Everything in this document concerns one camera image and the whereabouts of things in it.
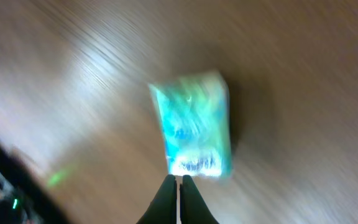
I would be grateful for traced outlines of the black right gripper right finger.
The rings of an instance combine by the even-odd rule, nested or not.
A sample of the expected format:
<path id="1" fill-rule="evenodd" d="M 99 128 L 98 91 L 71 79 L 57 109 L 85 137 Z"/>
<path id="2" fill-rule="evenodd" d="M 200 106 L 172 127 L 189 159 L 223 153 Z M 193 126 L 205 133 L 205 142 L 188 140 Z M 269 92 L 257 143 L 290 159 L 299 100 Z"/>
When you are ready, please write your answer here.
<path id="1" fill-rule="evenodd" d="M 218 224 L 189 175 L 180 184 L 180 220 L 182 224 Z"/>

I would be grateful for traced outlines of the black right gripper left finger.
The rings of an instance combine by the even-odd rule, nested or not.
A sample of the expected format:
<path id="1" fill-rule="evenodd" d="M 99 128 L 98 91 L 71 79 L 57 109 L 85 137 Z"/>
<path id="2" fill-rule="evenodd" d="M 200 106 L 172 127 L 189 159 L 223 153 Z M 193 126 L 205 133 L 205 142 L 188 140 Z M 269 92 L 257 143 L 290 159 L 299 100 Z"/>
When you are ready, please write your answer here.
<path id="1" fill-rule="evenodd" d="M 177 223 L 177 181 L 168 174 L 137 224 Z"/>

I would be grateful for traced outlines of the teal tissue pack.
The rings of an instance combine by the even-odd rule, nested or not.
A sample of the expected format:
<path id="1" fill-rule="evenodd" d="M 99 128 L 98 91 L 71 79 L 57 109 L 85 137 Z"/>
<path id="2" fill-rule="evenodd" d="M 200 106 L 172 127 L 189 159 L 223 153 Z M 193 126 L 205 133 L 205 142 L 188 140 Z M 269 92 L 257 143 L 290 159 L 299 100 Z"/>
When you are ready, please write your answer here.
<path id="1" fill-rule="evenodd" d="M 152 83 L 168 173 L 220 178 L 232 171 L 229 91 L 217 70 Z"/>

